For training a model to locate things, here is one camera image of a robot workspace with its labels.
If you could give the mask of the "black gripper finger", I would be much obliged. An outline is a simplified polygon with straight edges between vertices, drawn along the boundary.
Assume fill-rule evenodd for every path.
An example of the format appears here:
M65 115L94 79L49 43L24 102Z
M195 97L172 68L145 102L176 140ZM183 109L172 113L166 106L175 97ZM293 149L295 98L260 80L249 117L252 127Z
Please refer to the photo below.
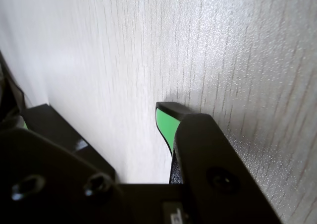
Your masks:
M0 125L3 224L129 224L122 193L106 173L29 131Z
M157 102L156 125L178 163L184 207L194 223L280 223L211 115L176 102Z

